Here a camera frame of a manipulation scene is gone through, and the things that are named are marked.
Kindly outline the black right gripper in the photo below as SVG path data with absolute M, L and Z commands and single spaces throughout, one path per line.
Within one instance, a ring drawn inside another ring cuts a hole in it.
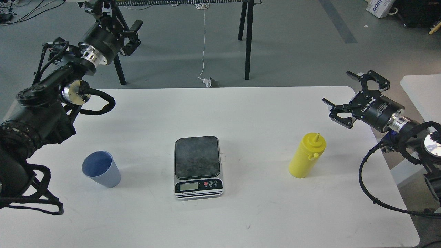
M 375 130 L 385 133 L 392 124 L 394 114 L 403 111 L 404 106 L 384 96 L 381 92 L 390 88 L 390 82 L 377 72 L 370 70 L 361 76 L 346 71 L 346 75 L 362 85 L 362 91 L 356 94 L 351 103 L 334 105 L 331 101 L 323 98 L 322 101 L 330 107 L 329 117 L 336 123 L 347 129 L 352 129 L 357 119 L 365 122 Z M 368 81 L 375 81 L 379 90 L 369 90 Z M 341 118 L 340 113 L 351 113 L 350 117 Z

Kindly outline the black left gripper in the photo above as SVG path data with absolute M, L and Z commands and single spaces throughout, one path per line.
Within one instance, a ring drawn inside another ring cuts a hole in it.
M 87 46 L 98 50 L 103 56 L 100 64 L 110 64 L 119 50 L 121 55 L 130 56 L 141 44 L 138 31 L 143 21 L 136 20 L 128 31 L 124 31 L 123 25 L 117 21 L 119 9 L 116 0 L 84 0 L 82 7 L 94 17 L 96 23 L 78 45 L 82 50 Z

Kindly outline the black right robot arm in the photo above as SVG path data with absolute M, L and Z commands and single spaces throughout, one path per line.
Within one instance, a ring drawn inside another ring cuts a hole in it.
M 347 104 L 335 105 L 327 99 L 329 117 L 340 125 L 351 129 L 356 120 L 361 120 L 384 137 L 370 149 L 359 167 L 358 180 L 362 191 L 373 202 L 388 210 L 424 218 L 440 219 L 440 213 L 402 210 L 380 201 L 366 188 L 362 172 L 368 158 L 376 151 L 395 151 L 414 165 L 426 170 L 424 180 L 436 201 L 440 201 L 440 124 L 429 121 L 416 122 L 404 116 L 404 106 L 384 96 L 390 88 L 389 80 L 370 70 L 362 75 L 346 72 L 347 76 L 361 84 L 359 91 Z

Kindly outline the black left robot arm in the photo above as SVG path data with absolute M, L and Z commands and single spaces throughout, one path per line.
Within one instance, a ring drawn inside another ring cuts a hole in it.
M 124 85 L 118 55 L 132 55 L 141 43 L 143 22 L 128 27 L 118 0 L 83 1 L 79 6 L 96 22 L 77 46 L 60 37 L 43 44 L 32 86 L 16 95 L 20 110 L 1 124 L 1 208 L 32 210 L 29 204 L 47 204 L 58 210 L 34 210 L 64 213 L 63 204 L 48 190 L 50 169 L 27 159 L 44 145 L 75 135 L 73 123 L 79 114 L 102 115 L 115 107 L 113 97 L 90 88 L 83 77 L 114 62 Z

